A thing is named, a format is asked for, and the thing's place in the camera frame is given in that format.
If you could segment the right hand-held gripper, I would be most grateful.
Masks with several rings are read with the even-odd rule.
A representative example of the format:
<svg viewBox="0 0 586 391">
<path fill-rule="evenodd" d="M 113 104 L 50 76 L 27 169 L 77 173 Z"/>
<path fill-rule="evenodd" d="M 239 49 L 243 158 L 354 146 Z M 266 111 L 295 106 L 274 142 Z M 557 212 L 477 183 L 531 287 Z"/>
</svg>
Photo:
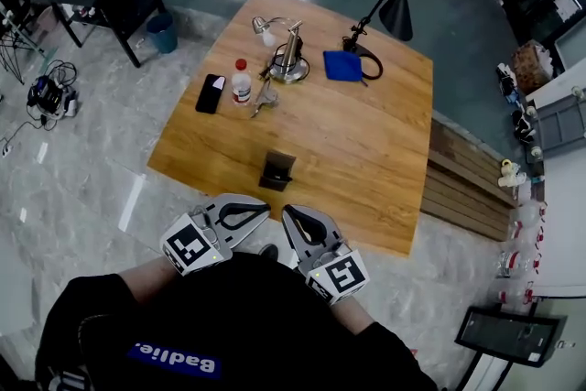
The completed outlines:
<svg viewBox="0 0 586 391">
<path fill-rule="evenodd" d="M 364 261 L 357 250 L 341 239 L 341 231 L 326 213 L 308 206 L 287 204 L 282 224 L 300 261 L 299 273 L 306 285 L 329 306 L 360 291 L 369 281 Z M 334 244 L 312 255 L 314 244 Z"/>
</svg>

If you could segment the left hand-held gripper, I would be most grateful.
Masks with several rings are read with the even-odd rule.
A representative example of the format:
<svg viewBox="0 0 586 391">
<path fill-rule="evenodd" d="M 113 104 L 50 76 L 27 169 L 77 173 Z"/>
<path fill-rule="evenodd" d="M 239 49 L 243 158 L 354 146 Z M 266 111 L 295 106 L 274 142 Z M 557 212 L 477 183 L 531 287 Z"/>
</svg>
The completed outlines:
<svg viewBox="0 0 586 391">
<path fill-rule="evenodd" d="M 233 257 L 236 246 L 264 223 L 270 205 L 251 196 L 224 193 L 182 214 L 162 235 L 160 248 L 185 277 Z M 212 227 L 217 223 L 219 233 Z"/>
</svg>

